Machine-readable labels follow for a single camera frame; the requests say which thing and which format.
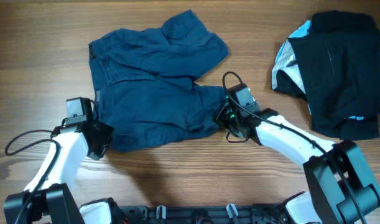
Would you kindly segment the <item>navy blue denim shorts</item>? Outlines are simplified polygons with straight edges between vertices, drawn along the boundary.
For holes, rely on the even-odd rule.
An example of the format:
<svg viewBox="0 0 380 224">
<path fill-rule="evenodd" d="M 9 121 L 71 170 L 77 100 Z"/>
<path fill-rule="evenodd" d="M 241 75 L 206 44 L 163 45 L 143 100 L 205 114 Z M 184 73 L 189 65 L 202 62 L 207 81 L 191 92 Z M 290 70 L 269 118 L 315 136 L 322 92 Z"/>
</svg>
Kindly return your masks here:
<svg viewBox="0 0 380 224">
<path fill-rule="evenodd" d="M 113 149 L 136 151 L 219 130 L 214 116 L 225 91 L 197 80 L 229 50 L 193 11 L 158 28 L 114 30 L 88 47 L 96 116 L 112 127 Z"/>
</svg>

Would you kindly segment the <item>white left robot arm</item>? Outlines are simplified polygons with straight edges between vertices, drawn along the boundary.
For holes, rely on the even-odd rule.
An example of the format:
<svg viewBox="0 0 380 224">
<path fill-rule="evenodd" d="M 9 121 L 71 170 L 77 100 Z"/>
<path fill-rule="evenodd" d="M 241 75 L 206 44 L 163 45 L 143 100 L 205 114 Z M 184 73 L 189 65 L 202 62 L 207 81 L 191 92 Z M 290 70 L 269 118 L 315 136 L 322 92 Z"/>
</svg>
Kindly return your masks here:
<svg viewBox="0 0 380 224">
<path fill-rule="evenodd" d="M 4 202 L 7 223 L 33 223 L 49 216 L 52 223 L 116 223 L 123 215 L 112 199 L 101 199 L 78 207 L 70 189 L 84 158 L 101 159 L 109 149 L 113 128 L 93 113 L 89 98 L 66 101 L 67 116 L 50 131 L 50 143 L 38 173 L 21 193 Z"/>
</svg>

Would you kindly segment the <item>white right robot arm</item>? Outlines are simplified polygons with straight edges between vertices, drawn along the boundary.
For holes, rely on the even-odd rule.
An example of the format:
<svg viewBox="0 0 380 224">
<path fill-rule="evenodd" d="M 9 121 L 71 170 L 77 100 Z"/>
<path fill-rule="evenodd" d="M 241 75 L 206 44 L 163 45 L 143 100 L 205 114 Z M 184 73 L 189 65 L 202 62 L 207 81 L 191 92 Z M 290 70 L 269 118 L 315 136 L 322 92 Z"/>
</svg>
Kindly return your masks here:
<svg viewBox="0 0 380 224">
<path fill-rule="evenodd" d="M 380 186 L 356 143 L 318 138 L 270 108 L 260 110 L 243 83 L 224 91 L 215 121 L 240 142 L 269 147 L 304 171 L 308 190 L 283 204 L 289 223 L 364 223 L 380 207 Z"/>
</svg>

